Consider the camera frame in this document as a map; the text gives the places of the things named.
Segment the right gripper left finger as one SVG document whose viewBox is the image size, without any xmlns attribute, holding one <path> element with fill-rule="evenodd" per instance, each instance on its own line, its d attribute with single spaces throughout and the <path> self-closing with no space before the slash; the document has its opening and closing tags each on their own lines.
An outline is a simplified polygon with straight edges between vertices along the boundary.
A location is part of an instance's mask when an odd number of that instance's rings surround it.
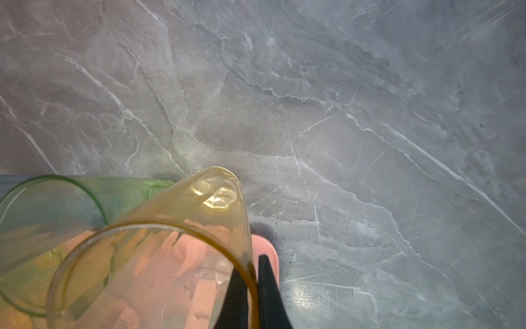
<svg viewBox="0 0 526 329">
<path fill-rule="evenodd" d="M 248 329 L 249 303 L 247 286 L 233 269 L 225 300 L 214 329 Z"/>
</svg>

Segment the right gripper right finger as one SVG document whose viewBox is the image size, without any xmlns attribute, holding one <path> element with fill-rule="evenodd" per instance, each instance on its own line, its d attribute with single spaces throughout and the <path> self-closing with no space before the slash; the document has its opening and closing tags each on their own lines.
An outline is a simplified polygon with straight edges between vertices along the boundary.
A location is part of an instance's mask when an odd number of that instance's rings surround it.
<svg viewBox="0 0 526 329">
<path fill-rule="evenodd" d="M 270 259 L 263 254 L 258 259 L 258 310 L 261 329 L 292 329 L 286 314 Z"/>
</svg>

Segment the green tall glass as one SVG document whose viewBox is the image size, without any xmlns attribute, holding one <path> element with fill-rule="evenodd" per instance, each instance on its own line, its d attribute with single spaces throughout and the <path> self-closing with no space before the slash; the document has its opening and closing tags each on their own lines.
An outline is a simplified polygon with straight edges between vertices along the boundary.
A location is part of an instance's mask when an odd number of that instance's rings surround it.
<svg viewBox="0 0 526 329">
<path fill-rule="evenodd" d="M 45 317 L 55 271 L 79 243 L 173 185 L 155 178 L 1 176 L 1 298 Z"/>
</svg>

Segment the amber tall glass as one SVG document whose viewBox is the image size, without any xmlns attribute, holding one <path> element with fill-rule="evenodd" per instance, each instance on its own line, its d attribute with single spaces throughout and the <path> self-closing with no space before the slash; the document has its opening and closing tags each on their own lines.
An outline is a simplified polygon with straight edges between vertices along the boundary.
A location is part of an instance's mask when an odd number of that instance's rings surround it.
<svg viewBox="0 0 526 329">
<path fill-rule="evenodd" d="M 209 167 L 170 186 L 64 259 L 49 328 L 258 328 L 258 290 L 238 178 Z"/>
</svg>

